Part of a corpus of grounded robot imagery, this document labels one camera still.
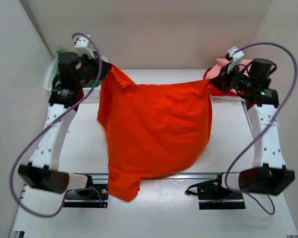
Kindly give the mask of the orange t shirt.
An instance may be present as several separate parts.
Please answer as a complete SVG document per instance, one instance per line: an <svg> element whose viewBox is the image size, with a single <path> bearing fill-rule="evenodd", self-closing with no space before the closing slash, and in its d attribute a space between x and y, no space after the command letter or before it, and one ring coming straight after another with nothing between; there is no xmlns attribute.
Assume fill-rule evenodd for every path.
<svg viewBox="0 0 298 238"><path fill-rule="evenodd" d="M108 153L108 191L129 202L143 179L190 168L210 141L211 84L137 84L113 65L101 83L97 120Z"/></svg>

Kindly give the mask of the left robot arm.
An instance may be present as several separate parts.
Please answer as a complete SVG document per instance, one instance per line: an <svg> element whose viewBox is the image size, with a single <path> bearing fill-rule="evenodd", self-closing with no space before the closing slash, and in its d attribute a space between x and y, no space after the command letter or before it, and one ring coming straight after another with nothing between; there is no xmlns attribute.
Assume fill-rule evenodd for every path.
<svg viewBox="0 0 298 238"><path fill-rule="evenodd" d="M68 52L59 56L57 74L52 81L48 114L37 147L29 162L18 167L18 174L31 187L62 194L77 190L82 197L93 194L91 176L59 171L59 160L68 128L84 97L83 88L98 76L104 79L111 69L105 61Z"/></svg>

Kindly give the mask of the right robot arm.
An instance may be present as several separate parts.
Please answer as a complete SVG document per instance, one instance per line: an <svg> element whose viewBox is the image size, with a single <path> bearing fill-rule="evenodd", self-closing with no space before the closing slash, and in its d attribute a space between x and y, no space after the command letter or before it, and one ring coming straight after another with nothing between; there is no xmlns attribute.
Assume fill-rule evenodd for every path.
<svg viewBox="0 0 298 238"><path fill-rule="evenodd" d="M280 108L278 92L269 87L276 64L256 58L248 64L231 60L210 80L221 92L234 89L246 102L252 126L254 159L252 168L238 174L226 172L222 181L213 185L213 194L225 198L230 191L277 196L294 180L281 151L276 112Z"/></svg>

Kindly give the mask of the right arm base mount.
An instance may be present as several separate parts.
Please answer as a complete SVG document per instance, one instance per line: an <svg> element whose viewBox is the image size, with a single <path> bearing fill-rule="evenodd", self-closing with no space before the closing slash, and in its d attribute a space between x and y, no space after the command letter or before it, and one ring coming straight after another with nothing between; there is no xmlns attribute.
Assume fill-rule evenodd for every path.
<svg viewBox="0 0 298 238"><path fill-rule="evenodd" d="M211 180L189 186L185 194L198 197L200 210L242 210L245 209L243 195L222 186L223 173Z"/></svg>

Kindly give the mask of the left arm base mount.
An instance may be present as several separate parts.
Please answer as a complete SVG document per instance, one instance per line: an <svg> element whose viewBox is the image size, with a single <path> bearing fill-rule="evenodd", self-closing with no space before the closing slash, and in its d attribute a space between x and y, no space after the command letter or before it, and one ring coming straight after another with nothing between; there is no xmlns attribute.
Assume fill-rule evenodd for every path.
<svg viewBox="0 0 298 238"><path fill-rule="evenodd" d="M71 191L66 195L64 208L107 208L108 207L108 174L89 174L87 187L94 190Z"/></svg>

